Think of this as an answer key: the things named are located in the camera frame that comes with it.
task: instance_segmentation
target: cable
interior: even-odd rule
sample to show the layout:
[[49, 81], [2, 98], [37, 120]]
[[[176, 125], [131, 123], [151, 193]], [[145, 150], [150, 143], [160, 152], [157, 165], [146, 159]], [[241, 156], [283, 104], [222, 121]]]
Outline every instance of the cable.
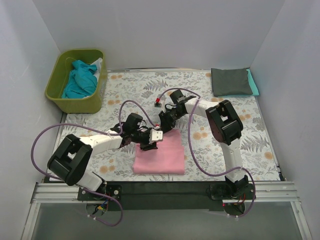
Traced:
[[255, 181], [254, 181], [252, 175], [250, 174], [250, 172], [249, 172], [246, 168], [241, 167], [241, 166], [233, 167], [233, 168], [231, 168], [231, 169], [229, 169], [229, 170], [227, 170], [227, 171], [225, 171], [225, 172], [222, 172], [222, 173], [211, 174], [211, 173], [206, 172], [206, 171], [199, 165], [199, 163], [198, 163], [198, 161], [197, 161], [197, 159], [196, 159], [196, 156], [195, 156], [195, 154], [194, 154], [194, 151], [193, 151], [193, 149], [192, 149], [192, 144], [191, 144], [191, 132], [190, 132], [190, 131], [191, 131], [192, 117], [193, 117], [193, 114], [194, 114], [194, 112], [195, 112], [195, 110], [196, 110], [196, 107], [197, 107], [197, 105], [198, 105], [198, 103], [199, 103], [200, 95], [197, 94], [197, 93], [195, 93], [195, 92], [193, 92], [193, 91], [191, 91], [191, 90], [185, 89], [185, 88], [174, 87], [174, 88], [169, 88], [169, 89], [167, 89], [166, 91], [164, 91], [162, 94], [159, 95], [158, 99], [160, 99], [160, 98], [161, 98], [166, 92], [168, 92], [169, 90], [177, 90], [177, 89], [187, 91], [187, 92], [192, 93], [192, 94], [194, 94], [194, 95], [196, 95], [196, 96], [198, 97], [198, 99], [196, 100], [196, 102], [195, 102], [195, 104], [194, 104], [194, 106], [193, 106], [193, 108], [192, 108], [192, 111], [191, 111], [191, 113], [190, 113], [190, 116], [189, 116], [189, 121], [188, 121], [188, 144], [189, 144], [190, 153], [191, 153], [191, 156], [192, 156], [192, 158], [193, 158], [193, 161], [194, 161], [195, 165], [199, 168], [199, 170], [200, 170], [201, 172], [203, 172], [204, 174], [210, 176], [210, 177], [220, 177], [220, 176], [226, 175], [226, 174], [228, 174], [228, 173], [230, 173], [230, 172], [232, 172], [232, 171], [234, 171], [234, 170], [237, 170], [237, 169], [242, 169], [243, 171], [245, 171], [245, 172], [249, 175], [249, 177], [250, 177], [250, 179], [251, 179], [251, 181], [252, 181], [252, 185], [253, 185], [253, 197], [252, 197], [251, 204], [250, 204], [249, 208], [247, 209], [247, 211], [245, 211], [243, 214], [241, 214], [241, 215], [239, 215], [239, 216], [238, 216], [238, 215], [236, 215], [236, 216], [231, 215], [231, 216], [234, 217], [234, 218], [244, 217], [244, 216], [247, 215], [248, 212], [251, 210], [251, 208], [253, 207], [254, 202], [255, 202], [256, 185], [255, 185]]
[[110, 227], [117, 226], [117, 225], [122, 221], [122, 218], [123, 218], [123, 216], [124, 216], [124, 210], [123, 210], [123, 208], [122, 208], [122, 206], [121, 206], [121, 203], [120, 203], [117, 199], [113, 198], [112, 196], [108, 196], [108, 195], [104, 195], [104, 194], [102, 194], [102, 193], [98, 193], [98, 192], [95, 192], [95, 191], [91, 191], [91, 190], [89, 190], [89, 189], [87, 189], [87, 188], [83, 188], [83, 190], [86, 191], [86, 192], [88, 192], [88, 193], [95, 194], [95, 195], [98, 195], [98, 196], [107, 198], [107, 199], [109, 199], [110, 201], [114, 201], [114, 202], [119, 206], [119, 208], [120, 208], [120, 218], [119, 218], [119, 220], [118, 220], [116, 223], [107, 222], [107, 221], [105, 221], [105, 220], [102, 220], [101, 218], [98, 218], [98, 217], [94, 216], [93, 214], [89, 214], [89, 215], [88, 215], [89, 217], [91, 217], [91, 218], [93, 218], [94, 220], [97, 220], [97, 221], [99, 221], [99, 222], [101, 222], [101, 223], [103, 223], [103, 224], [105, 224], [105, 225], [107, 225], [107, 226], [110, 226]]
[[45, 128], [44, 130], [42, 130], [38, 136], [36, 136], [36, 138], [34, 139], [34, 142], [32, 144], [32, 147], [31, 147], [31, 151], [30, 151], [30, 157], [31, 157], [31, 162], [32, 162], [32, 165], [34, 166], [35, 169], [37, 169], [40, 173], [42, 173], [43, 175], [49, 177], [49, 178], [53, 178], [53, 179], [57, 179], [57, 180], [61, 180], [59, 177], [57, 176], [54, 176], [54, 175], [51, 175], [43, 170], [41, 170], [36, 162], [35, 162], [35, 147], [36, 147], [36, 144], [39, 140], [39, 138], [48, 130], [50, 129], [53, 129], [53, 128], [56, 128], [56, 127], [60, 127], [60, 126], [74, 126], [74, 127], [78, 127], [78, 128], [82, 128], [82, 129], [86, 129], [86, 130], [90, 130], [90, 131], [93, 131], [93, 132], [96, 132], [98, 134], [103, 134], [103, 135], [107, 135], [107, 136], [120, 136], [122, 133], [123, 133], [123, 128], [122, 128], [122, 124], [121, 124], [121, 113], [122, 113], [122, 108], [124, 107], [124, 105], [128, 102], [131, 102], [131, 103], [134, 103], [136, 104], [144, 113], [144, 115], [146, 116], [146, 118], [148, 119], [148, 121], [150, 122], [151, 125], [153, 125], [154, 127], [156, 126], [150, 119], [150, 117], [148, 116], [148, 114], [146, 113], [146, 111], [142, 108], [142, 106], [140, 106], [139, 103], [137, 103], [136, 101], [133, 101], [133, 100], [126, 100], [124, 101], [122, 104], [121, 104], [121, 107], [120, 107], [120, 110], [119, 110], [119, 127], [120, 127], [120, 132], [119, 133], [107, 133], [107, 132], [104, 132], [104, 131], [99, 131], [99, 130], [96, 130], [96, 129], [93, 129], [91, 127], [87, 127], [87, 126], [82, 126], [82, 125], [79, 125], [79, 124], [74, 124], [74, 123], [58, 123], [58, 124], [54, 124], [54, 125], [51, 125], [51, 126], [48, 126], [47, 128]]

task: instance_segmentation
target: flower pattern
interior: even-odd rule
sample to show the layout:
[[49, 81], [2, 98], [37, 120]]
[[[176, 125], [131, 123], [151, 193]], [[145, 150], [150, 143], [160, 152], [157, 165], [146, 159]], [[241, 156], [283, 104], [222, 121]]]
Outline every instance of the flower pattern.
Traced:
[[[208, 71], [112, 73], [108, 75], [101, 110], [96, 114], [68, 114], [66, 122], [107, 131], [118, 123], [121, 103], [125, 100], [134, 100], [146, 110], [155, 124], [159, 124], [158, 114], [161, 109], [154, 107], [154, 101], [164, 90], [174, 87], [197, 92], [202, 99], [207, 101], [216, 102], [228, 99], [244, 127], [240, 141], [243, 167], [251, 172], [255, 180], [280, 180], [270, 140], [267, 137], [255, 97], [217, 98], [213, 95], [211, 86], [211, 75]], [[163, 99], [166, 100], [166, 103], [171, 101], [167, 94], [163, 96]], [[150, 125], [143, 112], [131, 102], [128, 102], [122, 110], [122, 121], [125, 121], [132, 112], [143, 116]], [[134, 174], [132, 170], [135, 160], [134, 143], [121, 149], [112, 149], [92, 156], [88, 169], [107, 181], [223, 181], [223, 176], [207, 176], [195, 165], [188, 147], [188, 116], [178, 120], [176, 127], [181, 131], [182, 144], [185, 146], [185, 175]], [[211, 134], [208, 120], [195, 115], [190, 131], [193, 151], [199, 164], [209, 173], [224, 172], [223, 152]], [[90, 136], [95, 133], [74, 126], [65, 126], [59, 141], [68, 134]]]

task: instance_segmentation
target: olive green plastic container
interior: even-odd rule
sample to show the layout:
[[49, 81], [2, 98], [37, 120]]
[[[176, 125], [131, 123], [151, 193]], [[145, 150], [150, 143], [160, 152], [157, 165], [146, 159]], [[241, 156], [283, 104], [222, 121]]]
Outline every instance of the olive green plastic container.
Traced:
[[[81, 60], [91, 64], [102, 58], [101, 72], [95, 92], [86, 98], [61, 98], [69, 81], [69, 73], [74, 69], [72, 62]], [[102, 106], [107, 81], [107, 71], [104, 71], [104, 53], [97, 49], [73, 49], [66, 51], [57, 59], [51, 77], [45, 89], [45, 95], [67, 114], [94, 114]]]

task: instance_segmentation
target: teal cloth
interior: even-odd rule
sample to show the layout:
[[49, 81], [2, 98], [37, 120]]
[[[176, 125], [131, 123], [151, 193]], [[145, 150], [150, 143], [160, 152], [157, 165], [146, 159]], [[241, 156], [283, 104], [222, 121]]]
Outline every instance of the teal cloth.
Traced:
[[252, 95], [227, 95], [227, 96], [222, 96], [222, 97], [248, 97], [248, 96], [259, 96], [259, 90], [256, 86], [256, 83], [254, 81], [254, 78], [251, 75], [251, 71], [250, 69], [246, 70], [248, 72], [248, 82], [249, 82], [249, 86], [251, 88], [252, 91]]
[[96, 65], [85, 64], [81, 60], [72, 63], [74, 70], [69, 74], [69, 81], [62, 94], [63, 99], [82, 99], [91, 96], [97, 88], [98, 80], [94, 76]]

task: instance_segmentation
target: pink cloth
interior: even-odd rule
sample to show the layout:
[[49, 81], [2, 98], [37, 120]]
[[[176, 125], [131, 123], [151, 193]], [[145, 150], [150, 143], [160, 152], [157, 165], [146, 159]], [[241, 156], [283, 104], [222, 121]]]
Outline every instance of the pink cloth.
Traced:
[[133, 172], [135, 174], [185, 174], [185, 148], [182, 146], [181, 134], [173, 129], [163, 135], [158, 142], [158, 149], [142, 151], [135, 146]]

